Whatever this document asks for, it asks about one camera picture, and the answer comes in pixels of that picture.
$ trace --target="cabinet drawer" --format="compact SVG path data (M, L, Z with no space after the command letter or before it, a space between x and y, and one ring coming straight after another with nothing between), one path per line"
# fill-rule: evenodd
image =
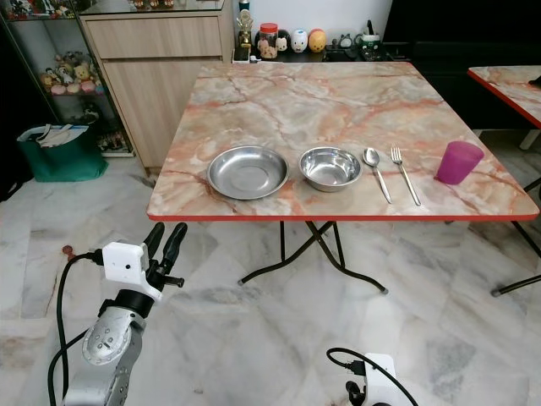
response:
M217 17L87 22L100 58L221 56Z

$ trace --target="black cable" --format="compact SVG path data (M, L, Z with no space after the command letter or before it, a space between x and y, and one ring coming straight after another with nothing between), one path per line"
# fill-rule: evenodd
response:
M87 252L86 254L76 255L71 260L69 260L66 266L64 267L62 276L60 277L60 283L58 284L57 326L58 326L58 340L60 341L60 349L63 349L66 347L66 335L64 333L64 323L62 319L62 297L64 294L64 285L66 284L66 277L68 276L69 268L71 268L71 266L75 262L83 258L88 259L88 260L93 260L95 258L95 254L91 252ZM63 397L65 397L66 393L68 392L68 384L69 384L68 353L65 351L62 353L62 371L63 371L62 395Z
M405 387L402 386L402 384L396 380L396 378L391 375L389 372L387 372L385 369L383 369L381 366L377 365L373 360L371 360L370 358L367 358L365 357L364 355L362 354L359 354L351 349L347 349L347 348L340 348L340 347L336 347L336 348L331 348L331 349L328 349L327 350L327 358L330 359L332 362L334 362L335 364L341 366L342 368L347 368L349 370L351 370L351 364L346 364L346 363L343 363L343 362L340 362L338 359L336 358L333 358L331 357L331 354L333 353L345 353L345 354L350 354L350 355L353 355L359 359L362 359L364 362L372 365L376 370L378 370L379 372L381 372L383 375L385 375L392 383L394 383L396 385L396 387L398 387L398 389L400 389L402 391L402 393L404 393L406 395L406 397L409 399L409 401L412 403L413 406L418 406L417 402L415 402L415 399L413 398L412 395L410 395L410 393L406 390Z
M80 333L76 338L71 340L68 344L66 344L65 347L62 347L58 350L56 354L54 354L54 357L52 357L51 364L49 364L49 370L47 372L47 390L49 391L49 403L51 406L57 406L57 400L54 396L54 367L56 366L58 359L61 356L64 356L68 353L68 349L77 343L81 338L83 338L86 334L87 330L84 330L82 333Z

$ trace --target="purple plastic cup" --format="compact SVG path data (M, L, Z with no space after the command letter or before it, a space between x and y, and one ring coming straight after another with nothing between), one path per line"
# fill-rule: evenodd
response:
M444 184L459 184L484 157L483 151L465 141L452 141L441 158L436 178Z

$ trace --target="stainless steel plate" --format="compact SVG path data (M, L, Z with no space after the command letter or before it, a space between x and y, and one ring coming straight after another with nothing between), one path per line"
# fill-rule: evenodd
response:
M304 152L298 160L298 167L308 183L322 192L337 192L346 188L363 171L353 154L326 146Z
M239 200L260 199L287 181L289 168L277 152L263 146L238 146L210 163L207 178L221 194Z

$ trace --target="red table edge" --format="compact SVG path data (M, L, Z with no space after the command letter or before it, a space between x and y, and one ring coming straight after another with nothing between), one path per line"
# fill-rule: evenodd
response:
M539 214L438 216L157 216L147 212L155 222L525 222Z
M502 101L504 101L506 104L511 106L514 110L519 112L526 120L528 120L530 123L541 129L541 121L536 119L532 114L524 110L522 107L520 107L518 104L516 104L511 98L503 94L501 91L499 91L497 88L492 86L489 82L481 78L478 74L472 71L472 69L467 70L467 75L476 80L482 87L490 91L491 93L494 93L497 95Z

